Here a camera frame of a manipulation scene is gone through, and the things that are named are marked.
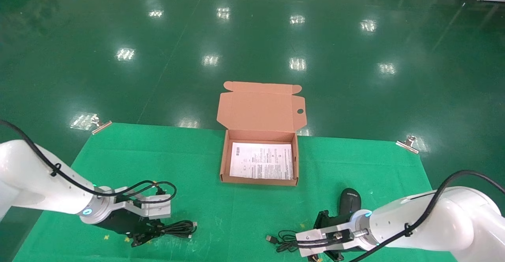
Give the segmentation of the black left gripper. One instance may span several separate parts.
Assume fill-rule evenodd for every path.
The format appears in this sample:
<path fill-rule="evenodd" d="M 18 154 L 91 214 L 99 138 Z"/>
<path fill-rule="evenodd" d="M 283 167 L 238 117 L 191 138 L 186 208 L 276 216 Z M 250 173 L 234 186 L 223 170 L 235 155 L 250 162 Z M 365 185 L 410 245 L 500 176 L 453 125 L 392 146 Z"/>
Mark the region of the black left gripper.
<path fill-rule="evenodd" d="M 131 240 L 132 248 L 164 235 L 164 225 L 160 219 L 149 219 L 128 210 L 114 210 L 96 226 L 126 235 Z"/>

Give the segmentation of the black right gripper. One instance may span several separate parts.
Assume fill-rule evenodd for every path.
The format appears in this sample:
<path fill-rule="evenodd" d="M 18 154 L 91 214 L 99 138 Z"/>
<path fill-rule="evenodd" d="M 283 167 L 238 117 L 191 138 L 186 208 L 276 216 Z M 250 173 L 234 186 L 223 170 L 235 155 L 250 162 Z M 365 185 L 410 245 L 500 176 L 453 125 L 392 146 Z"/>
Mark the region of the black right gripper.
<path fill-rule="evenodd" d="M 343 215 L 330 216 L 328 210 L 318 213 L 314 221 L 314 228 L 331 228 L 331 232 L 345 230 L 351 221 L 353 212 L 346 212 Z M 325 251 L 323 253 L 309 256 L 309 262 L 343 262 L 344 256 L 338 251 Z"/>

